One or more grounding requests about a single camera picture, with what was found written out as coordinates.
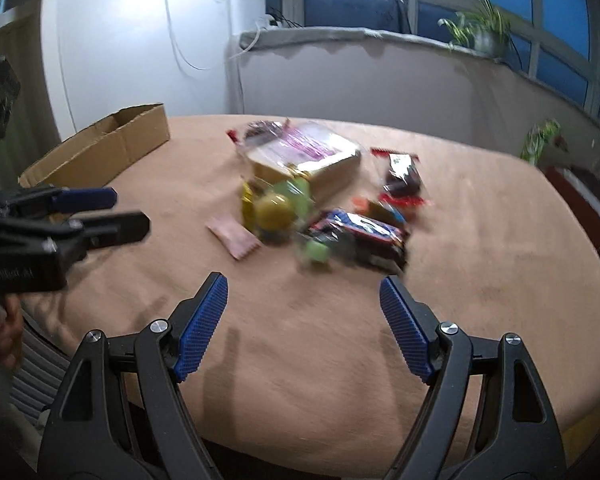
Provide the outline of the operator left hand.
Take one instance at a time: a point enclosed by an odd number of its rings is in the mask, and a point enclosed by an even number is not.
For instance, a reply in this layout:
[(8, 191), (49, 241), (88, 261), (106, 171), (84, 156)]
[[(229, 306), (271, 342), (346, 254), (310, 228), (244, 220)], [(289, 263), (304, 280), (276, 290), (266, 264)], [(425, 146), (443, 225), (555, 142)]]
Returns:
[(23, 315), (20, 298), (0, 298), (0, 365), (11, 373), (20, 367), (23, 357)]

